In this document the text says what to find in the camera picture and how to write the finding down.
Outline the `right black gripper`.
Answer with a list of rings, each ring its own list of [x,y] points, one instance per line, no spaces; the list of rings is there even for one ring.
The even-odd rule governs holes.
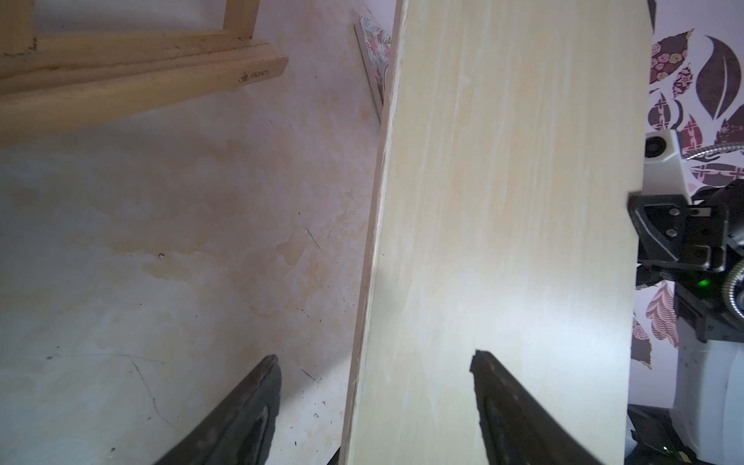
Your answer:
[[[706,189],[693,205],[682,195],[631,195],[627,203],[639,238],[639,262],[696,262],[695,244],[710,257],[705,270],[679,282],[679,318],[701,342],[743,341],[743,181]]]

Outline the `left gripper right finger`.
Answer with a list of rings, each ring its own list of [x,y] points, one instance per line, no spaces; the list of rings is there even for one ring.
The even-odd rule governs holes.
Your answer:
[[[532,397],[490,352],[470,365],[490,464],[597,464],[599,461]]]

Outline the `small wooden easel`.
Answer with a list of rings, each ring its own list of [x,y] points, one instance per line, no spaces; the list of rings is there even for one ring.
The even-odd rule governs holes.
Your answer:
[[[255,38],[259,7],[227,2],[220,29],[40,35],[34,2],[2,2],[1,144],[280,77],[289,58]]]

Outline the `light wooden drawing board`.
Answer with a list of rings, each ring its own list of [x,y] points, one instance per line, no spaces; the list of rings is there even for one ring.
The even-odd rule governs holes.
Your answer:
[[[397,4],[343,463],[486,463],[479,350],[623,462],[651,45],[643,1]]]

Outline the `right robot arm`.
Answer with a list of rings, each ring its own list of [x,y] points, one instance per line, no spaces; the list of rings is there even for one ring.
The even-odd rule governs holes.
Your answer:
[[[637,288],[660,289],[652,332],[675,343],[668,409],[628,409],[628,464],[743,461],[743,182],[682,195],[633,196]]]

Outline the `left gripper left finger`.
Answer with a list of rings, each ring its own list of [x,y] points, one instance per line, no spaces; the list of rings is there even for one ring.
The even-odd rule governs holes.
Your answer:
[[[281,386],[278,358],[266,356],[157,464],[266,463],[280,411]]]

